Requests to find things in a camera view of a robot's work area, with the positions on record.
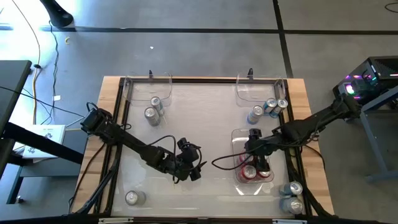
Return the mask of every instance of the white cable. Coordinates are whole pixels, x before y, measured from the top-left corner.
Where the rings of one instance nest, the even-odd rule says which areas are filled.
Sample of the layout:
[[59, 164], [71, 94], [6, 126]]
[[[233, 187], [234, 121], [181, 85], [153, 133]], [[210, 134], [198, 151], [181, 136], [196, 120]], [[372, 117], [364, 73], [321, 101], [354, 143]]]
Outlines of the white cable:
[[[22, 13], [21, 9], [19, 9], [18, 5], [14, 2], [14, 0], [11, 0], [12, 3], [14, 3], [15, 7], [17, 7], [18, 11], [21, 13], [21, 15], [23, 16], [23, 18], [25, 19], [26, 23], [29, 25], [33, 35], [35, 36], [36, 42], [37, 42], [37, 48], [39, 50], [39, 56], [37, 58], [37, 65], [39, 65], [40, 63], [40, 44], [39, 44], [39, 40], [36, 36], [35, 31], [33, 30], [32, 26], [30, 25], [29, 21], [26, 19], [24, 13]], [[33, 89], [33, 97], [36, 98], [36, 78], [37, 78], [37, 68], [35, 68], [35, 74], [33, 76], [33, 83], [32, 83], [32, 89]], [[37, 109], [37, 102], [36, 100], [34, 100], [34, 105], [33, 105], [33, 124], [36, 124], [36, 109]]]

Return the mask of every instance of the transparent container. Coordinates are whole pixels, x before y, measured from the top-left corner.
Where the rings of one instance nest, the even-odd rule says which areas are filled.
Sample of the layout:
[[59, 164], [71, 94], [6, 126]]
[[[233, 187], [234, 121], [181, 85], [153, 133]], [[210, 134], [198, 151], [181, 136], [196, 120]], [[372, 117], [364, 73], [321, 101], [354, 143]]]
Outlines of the transparent container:
[[163, 106], [170, 106], [172, 91], [172, 75], [167, 72], [147, 77], [134, 73], [126, 76], [123, 84], [123, 97], [133, 106], [150, 106], [150, 99], [154, 96], [160, 98]]
[[[233, 154], [238, 154], [242, 153], [245, 151], [244, 149], [244, 143], [249, 140], [249, 130], [248, 129], [235, 129], [232, 134], [231, 134], [231, 140], [232, 140], [232, 152]], [[240, 163], [242, 163], [244, 159], [241, 156], [236, 156], [234, 157], [234, 167], [238, 166]], [[251, 166], [252, 162], [245, 162], [243, 165], [239, 166], [237, 169], [235, 169], [235, 178], [239, 183], [242, 184], [250, 184], [250, 183], [261, 183], [261, 182], [271, 182], [274, 179], [274, 172], [272, 171], [271, 167], [271, 162], [269, 157], [266, 157], [267, 163], [269, 164], [270, 167], [270, 172], [271, 174], [268, 177], [261, 177], [257, 171], [257, 175], [255, 178], [247, 180], [242, 178], [242, 168], [244, 166]]]
[[269, 98], [285, 98], [283, 79], [271, 79], [265, 76], [253, 78], [239, 73], [236, 76], [236, 104], [242, 107], [263, 106]]

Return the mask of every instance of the soda can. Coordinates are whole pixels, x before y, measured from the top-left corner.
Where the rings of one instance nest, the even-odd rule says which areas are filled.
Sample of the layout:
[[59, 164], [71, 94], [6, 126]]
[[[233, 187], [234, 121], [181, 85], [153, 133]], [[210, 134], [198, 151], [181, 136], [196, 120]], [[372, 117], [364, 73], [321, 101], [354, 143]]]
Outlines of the soda can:
[[258, 173], [259, 173], [259, 177], [267, 178], [271, 175], [271, 170], [270, 171], [261, 171], [261, 172], [259, 171]]
[[269, 99], [264, 103], [264, 106], [263, 106], [263, 108], [264, 108], [264, 115], [269, 114], [269, 113], [272, 111], [272, 109], [274, 109], [274, 108], [276, 107], [276, 105], [277, 105], [276, 100], [273, 99], [273, 98], [269, 98]]
[[303, 192], [303, 186], [297, 181], [290, 182], [285, 185], [281, 185], [279, 193], [281, 195], [299, 195]]
[[264, 110], [262, 109], [262, 106], [254, 106], [253, 109], [248, 114], [248, 123], [256, 124], [257, 122], [259, 122], [263, 114]]
[[144, 115], [150, 125], [157, 126], [160, 124], [160, 117], [155, 108], [153, 107], [146, 108]]
[[238, 180], [242, 183], [248, 183], [257, 175], [257, 170], [254, 166], [245, 165], [238, 173]]
[[244, 164], [247, 164], [247, 163], [249, 163], [249, 162], [252, 162], [254, 160], [254, 158], [253, 158], [253, 156], [252, 155], [250, 155], [250, 154], [241, 154], [241, 155], [239, 155], [239, 157], [238, 157], [238, 164], [241, 164], [241, 163], [243, 163], [244, 162]]
[[163, 103], [162, 100], [160, 100], [159, 97], [154, 96], [152, 97], [152, 99], [150, 99], [150, 105], [156, 109], [156, 111], [158, 112], [159, 116], [163, 116], [164, 115], [164, 108], [163, 108]]
[[282, 198], [279, 205], [284, 212], [290, 212], [294, 215], [302, 213], [304, 208], [303, 202], [297, 197]]
[[127, 192], [125, 199], [128, 205], [143, 205], [146, 201], [146, 195], [138, 190], [130, 190]]
[[287, 107], [287, 101], [285, 99], [279, 99], [276, 107], [269, 113], [269, 116], [277, 118], [278, 115]]

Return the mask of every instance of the wooden table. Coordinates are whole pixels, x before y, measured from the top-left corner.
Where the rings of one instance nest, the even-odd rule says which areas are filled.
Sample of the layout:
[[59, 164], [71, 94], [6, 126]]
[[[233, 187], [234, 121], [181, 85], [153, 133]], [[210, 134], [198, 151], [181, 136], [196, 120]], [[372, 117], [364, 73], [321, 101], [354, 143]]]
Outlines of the wooden table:
[[[121, 77], [104, 77], [101, 91], [99, 93], [98, 98], [98, 107], [103, 108], [109, 112], [114, 110], [116, 95], [119, 88], [119, 81]], [[178, 78], [200, 78], [200, 77], [173, 77], [173, 79]], [[290, 102], [292, 104], [293, 114], [295, 119], [305, 119], [311, 115], [311, 109], [308, 102], [307, 91], [305, 89], [305, 84], [303, 79], [298, 78], [290, 78], [287, 79], [287, 83], [289, 86], [290, 93]], [[124, 100], [121, 102], [121, 107], [124, 107]], [[118, 123], [121, 122], [123, 109], [119, 110]], [[88, 161], [94, 155], [94, 153], [101, 147], [102, 142], [98, 137], [93, 136], [88, 140], [88, 144], [86, 147], [84, 160], [80, 169], [80, 177], [83, 171], [86, 169]], [[309, 146], [315, 148], [319, 151], [319, 146], [317, 142], [311, 142]], [[113, 147], [113, 153], [111, 154], [111, 162], [109, 166], [112, 164], [114, 152], [116, 151], [116, 147]], [[105, 150], [102, 150], [97, 157], [92, 162], [91, 166], [88, 168], [87, 174], [85, 178], [82, 180], [80, 188], [78, 189], [75, 202], [72, 207], [72, 211], [75, 212], [79, 208], [83, 206], [83, 204], [89, 199], [94, 189], [98, 186], [98, 182], [100, 180], [101, 169], [103, 166]], [[328, 183], [326, 180], [325, 171], [323, 170], [323, 164], [321, 158], [307, 149], [303, 148], [302, 152], [302, 160], [305, 172], [305, 178], [307, 180], [308, 188], [317, 198], [318, 202], [320, 202], [323, 208], [329, 213], [333, 212], [333, 206], [331, 204], [330, 194]], [[101, 204], [101, 212], [104, 210], [106, 205], [106, 199], [108, 198], [109, 193], [109, 183], [104, 190], [102, 204]]]

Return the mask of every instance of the gray floor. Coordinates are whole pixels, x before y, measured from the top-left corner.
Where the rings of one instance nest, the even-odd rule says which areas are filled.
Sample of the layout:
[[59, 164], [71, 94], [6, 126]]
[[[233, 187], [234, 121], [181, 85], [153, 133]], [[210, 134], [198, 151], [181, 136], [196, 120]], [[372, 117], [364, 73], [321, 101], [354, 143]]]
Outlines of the gray floor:
[[[159, 1], [118, 0], [117, 4], [94, 0], [58, 0], [75, 17], [76, 26], [275, 29], [271, 0]], [[398, 14], [384, 9], [390, 1], [279, 0], [285, 29], [398, 30]], [[46, 25], [48, 15], [40, 4], [16, 1], [34, 26]], [[4, 6], [0, 23], [14, 31], [0, 31], [0, 59], [37, 60], [30, 30], [14, 5]], [[277, 34], [150, 34], [57, 32], [60, 58], [57, 74], [57, 106], [85, 113], [86, 101], [98, 99], [104, 75], [227, 76], [246, 73], [286, 77]], [[37, 80], [38, 98], [51, 102], [54, 40], [49, 32], [37, 32], [44, 67]], [[331, 88], [368, 56], [398, 55], [396, 35], [287, 35], [295, 78], [304, 78], [313, 112], [329, 105]], [[29, 91], [32, 77], [25, 88]], [[12, 121], [31, 122], [32, 101], [21, 98]], [[46, 117], [39, 106], [38, 122]], [[55, 113], [55, 124], [68, 124], [74, 115]], [[336, 121], [322, 132], [322, 154], [335, 213], [344, 218], [396, 223], [398, 180], [367, 184], [364, 176], [378, 171], [376, 160], [360, 123]], [[17, 167], [8, 166], [0, 189], [11, 188]], [[20, 194], [24, 205], [5, 205], [0, 197], [0, 219], [64, 214], [76, 178], [30, 178]]]

